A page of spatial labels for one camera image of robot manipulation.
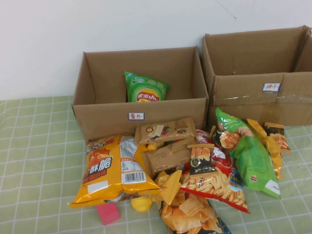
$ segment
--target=tablecloth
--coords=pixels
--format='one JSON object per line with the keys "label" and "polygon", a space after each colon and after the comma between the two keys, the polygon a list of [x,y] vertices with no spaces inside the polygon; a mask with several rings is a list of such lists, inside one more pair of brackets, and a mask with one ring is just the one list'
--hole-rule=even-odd
{"label": "tablecloth", "polygon": [[[85,144],[72,97],[0,101],[1,234],[166,234],[156,205],[137,213],[117,203],[121,219],[103,226],[94,207],[71,209],[85,170]],[[213,201],[233,234],[312,232],[312,126],[286,128],[282,200],[244,189],[251,214]]]}

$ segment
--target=barcode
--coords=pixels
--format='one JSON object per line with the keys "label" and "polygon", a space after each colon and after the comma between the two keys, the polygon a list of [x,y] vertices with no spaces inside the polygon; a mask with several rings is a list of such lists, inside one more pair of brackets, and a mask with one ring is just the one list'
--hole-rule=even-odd
{"label": "barcode", "polygon": [[123,184],[134,184],[146,182],[146,177],[144,172],[132,172],[121,174],[121,180]]}

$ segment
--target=green chip bag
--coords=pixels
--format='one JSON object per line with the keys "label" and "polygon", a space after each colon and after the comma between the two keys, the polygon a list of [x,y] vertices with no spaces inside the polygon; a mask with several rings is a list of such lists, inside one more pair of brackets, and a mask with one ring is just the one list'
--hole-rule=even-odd
{"label": "green chip bag", "polygon": [[129,102],[162,101],[170,85],[148,77],[124,72]]}
{"label": "green chip bag", "polygon": [[[229,146],[229,153],[235,158],[235,164],[246,187],[264,191],[280,199],[280,190],[269,153],[257,136],[240,119],[222,112],[219,108],[215,113],[218,127],[224,134],[220,137],[221,145],[224,144],[224,148]],[[233,134],[240,136],[234,147],[230,139]]]}

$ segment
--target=pink sticky note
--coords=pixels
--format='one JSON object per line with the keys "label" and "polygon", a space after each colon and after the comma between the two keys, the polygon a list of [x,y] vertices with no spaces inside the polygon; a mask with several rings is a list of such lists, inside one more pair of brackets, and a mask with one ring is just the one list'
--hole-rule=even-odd
{"label": "pink sticky note", "polygon": [[97,206],[97,212],[104,225],[120,219],[120,214],[114,202]]}

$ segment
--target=lay's logo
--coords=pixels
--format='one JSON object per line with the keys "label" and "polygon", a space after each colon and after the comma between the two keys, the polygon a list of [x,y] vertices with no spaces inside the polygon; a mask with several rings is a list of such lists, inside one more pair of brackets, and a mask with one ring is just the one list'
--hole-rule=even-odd
{"label": "lay's logo", "polygon": [[251,176],[251,177],[250,177],[250,180],[252,180],[252,181],[257,181],[257,177],[256,177],[256,176]]}
{"label": "lay's logo", "polygon": [[154,90],[141,90],[136,97],[137,101],[159,101],[159,96]]}

